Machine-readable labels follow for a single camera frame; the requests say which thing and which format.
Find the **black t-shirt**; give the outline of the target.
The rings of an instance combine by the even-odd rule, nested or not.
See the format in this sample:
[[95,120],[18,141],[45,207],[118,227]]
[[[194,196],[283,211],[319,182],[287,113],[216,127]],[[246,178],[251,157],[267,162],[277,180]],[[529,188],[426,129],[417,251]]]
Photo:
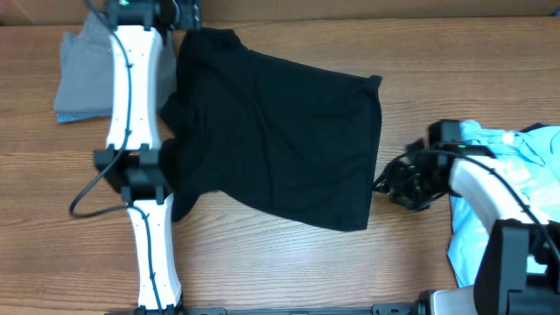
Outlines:
[[204,193],[319,228],[368,225],[382,128],[377,75],[360,77],[248,49],[231,30],[185,35],[162,107],[171,217]]

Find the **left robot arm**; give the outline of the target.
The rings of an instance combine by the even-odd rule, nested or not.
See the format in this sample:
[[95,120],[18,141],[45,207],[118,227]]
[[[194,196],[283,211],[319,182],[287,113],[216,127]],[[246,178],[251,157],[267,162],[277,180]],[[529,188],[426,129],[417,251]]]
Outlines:
[[158,74],[175,30],[201,27],[198,1],[110,1],[113,110],[106,147],[94,153],[101,177],[121,195],[136,244],[136,314],[183,314],[172,244],[172,189],[160,168]]

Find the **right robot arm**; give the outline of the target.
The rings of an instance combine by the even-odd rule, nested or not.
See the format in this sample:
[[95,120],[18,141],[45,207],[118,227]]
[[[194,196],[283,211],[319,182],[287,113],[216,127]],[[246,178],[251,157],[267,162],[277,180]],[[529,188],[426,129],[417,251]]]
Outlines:
[[374,182],[412,211],[449,195],[458,287],[423,292],[402,314],[559,311],[559,129],[433,123]]

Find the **light blue t-shirt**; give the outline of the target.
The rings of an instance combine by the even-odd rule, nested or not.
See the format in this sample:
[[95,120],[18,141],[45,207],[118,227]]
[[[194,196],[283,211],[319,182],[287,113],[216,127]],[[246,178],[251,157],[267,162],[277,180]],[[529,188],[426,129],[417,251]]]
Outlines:
[[[522,130],[485,129],[461,123],[467,144],[483,145],[504,164],[504,178],[543,223],[559,221],[559,128],[541,123]],[[448,257],[458,286],[474,284],[488,232],[463,198],[451,197],[453,237]]]

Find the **folded grey shorts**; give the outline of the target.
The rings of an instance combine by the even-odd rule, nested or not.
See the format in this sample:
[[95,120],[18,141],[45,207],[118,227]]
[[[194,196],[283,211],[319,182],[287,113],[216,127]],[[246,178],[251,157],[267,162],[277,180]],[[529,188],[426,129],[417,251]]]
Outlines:
[[108,30],[90,13],[80,33],[65,32],[60,44],[57,113],[110,113],[114,62]]

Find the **folded light blue garment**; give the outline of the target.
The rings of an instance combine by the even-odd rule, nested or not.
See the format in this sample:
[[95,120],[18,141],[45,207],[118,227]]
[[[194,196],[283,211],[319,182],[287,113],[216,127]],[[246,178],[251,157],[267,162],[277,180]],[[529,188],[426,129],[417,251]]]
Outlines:
[[98,118],[98,117],[108,117],[111,116],[110,113],[57,113],[57,123],[75,123],[78,121],[85,121],[88,119]]

